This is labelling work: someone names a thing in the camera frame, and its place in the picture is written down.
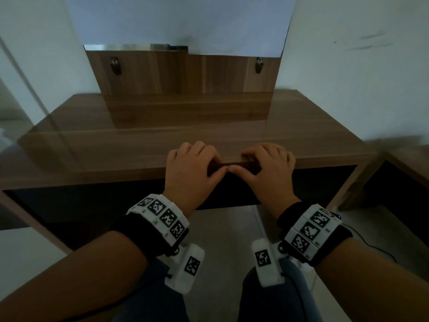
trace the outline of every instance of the person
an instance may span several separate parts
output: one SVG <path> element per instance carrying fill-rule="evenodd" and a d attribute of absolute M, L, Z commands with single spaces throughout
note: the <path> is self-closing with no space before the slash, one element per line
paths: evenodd
<path fill-rule="evenodd" d="M 283 147 L 263 143 L 243 151 L 259 161 L 257 175 L 237 165 L 224 165 L 210 177 L 208 164 L 220 162 L 213 146 L 184 143 L 168 154 L 163 195 L 188 218 L 227 172 L 241 177 L 271 214 L 278 218 L 300 200 L 292 188 L 295 157 Z M 283 271 L 294 280 L 262 288 L 252 269 L 243 283 L 239 321 L 322 321 L 305 280 L 287 259 Z M 354 238 L 347 238 L 315 266 L 340 306 L 354 322 L 427 321 L 429 284 L 379 256 Z M 0 303 L 2 321 L 61 321 L 104 307 L 168 271 L 158 260 L 148 264 L 126 236 L 109 231 L 10 294 Z M 183 298 L 159 279 L 119 309 L 86 321 L 187 321 Z"/>

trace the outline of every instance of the black cable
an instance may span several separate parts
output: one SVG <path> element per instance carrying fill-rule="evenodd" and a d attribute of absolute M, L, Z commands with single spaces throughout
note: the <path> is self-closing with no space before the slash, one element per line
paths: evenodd
<path fill-rule="evenodd" d="M 289 276 L 287 273 L 282 272 L 282 273 L 281 273 L 281 275 L 282 275 L 283 277 L 288 278 L 288 279 L 292 282 L 293 287 L 295 287 L 295 290 L 297 291 L 297 294 L 298 294 L 299 302 L 301 303 L 301 308 L 303 309 L 304 322 L 307 322 L 307 313 L 305 312 L 304 301 L 303 301 L 303 298 L 301 297 L 301 294 L 300 294 L 300 292 L 299 292 L 299 290 L 298 290 L 298 286 L 297 286 L 297 284 L 296 284 L 296 283 L 295 283 L 295 281 L 292 279 L 292 277 L 291 277 L 291 276 Z"/>
<path fill-rule="evenodd" d="M 351 226 L 349 226 L 349 225 L 346 225 L 346 224 L 343 224 L 343 226 L 347 226 L 347 227 L 351 228 L 352 230 L 354 230 L 354 232 L 355 232 L 356 234 L 358 234 L 358 235 L 359 235 L 359 237 L 362 239 L 363 243 L 367 244 L 369 247 L 372 247 L 373 249 L 377 249 L 377 250 L 379 250 L 379 251 L 381 251 L 381 252 L 383 252 L 383 253 L 385 253 L 385 254 L 389 255 L 389 256 L 393 259 L 393 261 L 394 261 L 395 263 L 398 263 L 398 261 L 396 260 L 396 258 L 395 258 L 393 255 L 391 255 L 390 253 L 388 253 L 388 252 L 386 252 L 386 251 L 384 251 L 384 250 L 382 250 L 382 249 L 380 249 L 380 248 L 378 248 L 378 247 L 376 247 L 376 246 L 369 245 L 369 244 L 365 241 L 365 239 L 362 237 L 362 235 L 361 235 L 361 234 L 359 234 L 359 232 L 358 232 L 356 229 L 354 229 L 353 227 L 351 227 Z"/>
<path fill-rule="evenodd" d="M 68 318 L 63 319 L 63 320 L 61 320 L 59 322 L 74 322 L 74 321 L 79 321 L 79 320 L 82 320 L 82 319 L 86 319 L 89 316 L 93 316 L 93 315 L 99 314 L 101 312 L 108 311 L 109 309 L 112 309 L 112 308 L 114 308 L 116 306 L 121 305 L 122 303 L 126 302 L 127 300 L 129 300 L 130 298 L 132 298 L 134 295 L 136 295 L 138 292 L 140 292 L 143 289 L 145 289 L 146 287 L 149 287 L 150 285 L 154 284 L 159 279 L 162 279 L 162 278 L 165 278 L 165 277 L 171 278 L 172 276 L 169 275 L 169 274 L 160 275 L 160 276 L 158 276 L 156 278 L 153 278 L 147 284 L 145 284 L 145 285 L 143 285 L 141 287 L 138 287 L 137 289 L 133 290 L 127 296 L 121 298 L 120 300 L 118 300 L 118 301 L 116 301 L 114 303 L 105 305 L 105 306 L 97 308 L 97 309 L 93 309 L 92 311 L 89 311 L 89 312 L 86 312 L 86 313 L 83 313 L 83 314 L 79 314 L 79 315 L 75 315 L 75 316 L 72 316 L 72 317 L 68 317 Z"/>

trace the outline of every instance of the hand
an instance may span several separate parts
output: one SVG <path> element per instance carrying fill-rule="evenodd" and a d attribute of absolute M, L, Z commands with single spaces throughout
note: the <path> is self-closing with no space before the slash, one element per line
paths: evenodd
<path fill-rule="evenodd" d="M 228 166 L 223 166 L 207 177 L 207 167 L 212 160 L 221 163 L 217 150 L 202 141 L 193 146 L 185 142 L 168 154 L 163 195 L 186 217 L 207 199 L 228 171 Z"/>
<path fill-rule="evenodd" d="M 261 171 L 253 175 L 238 165 L 231 165 L 228 170 L 249 184 L 258 200 L 274 217 L 280 217 L 283 211 L 300 201 L 292 189 L 292 172 L 296 159 L 291 152 L 274 143 L 261 143 L 242 153 L 255 156 L 261 165 Z"/>

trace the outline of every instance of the person's left hand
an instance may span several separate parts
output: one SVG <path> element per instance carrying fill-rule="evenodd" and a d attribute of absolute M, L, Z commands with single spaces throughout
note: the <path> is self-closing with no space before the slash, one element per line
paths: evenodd
<path fill-rule="evenodd" d="M 187 218 L 207 199 L 228 171 L 228 166 L 222 166 L 207 177 L 207 167 L 212 160 L 221 163 L 215 147 L 206 146 L 202 141 L 193 146 L 185 142 L 168 154 L 163 195 L 173 201 Z"/>

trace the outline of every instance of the leg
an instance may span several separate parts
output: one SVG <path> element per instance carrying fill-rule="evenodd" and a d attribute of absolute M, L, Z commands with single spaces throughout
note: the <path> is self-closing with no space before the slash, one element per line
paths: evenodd
<path fill-rule="evenodd" d="M 161 274 L 167 273 L 168 271 L 169 267 L 156 259 L 148 265 L 136 288 L 146 284 Z M 167 287 L 164 284 L 164 279 L 160 279 L 122 304 L 113 321 L 189 322 L 189 319 L 186 315 L 183 296 Z"/>
<path fill-rule="evenodd" d="M 282 285 L 263 288 L 253 268 L 243 282 L 238 321 L 304 322 L 303 307 L 299 300 L 301 296 L 306 321 L 323 322 L 301 271 L 286 258 L 280 260 L 280 266 L 283 272 L 291 276 L 299 294 L 288 278 Z"/>

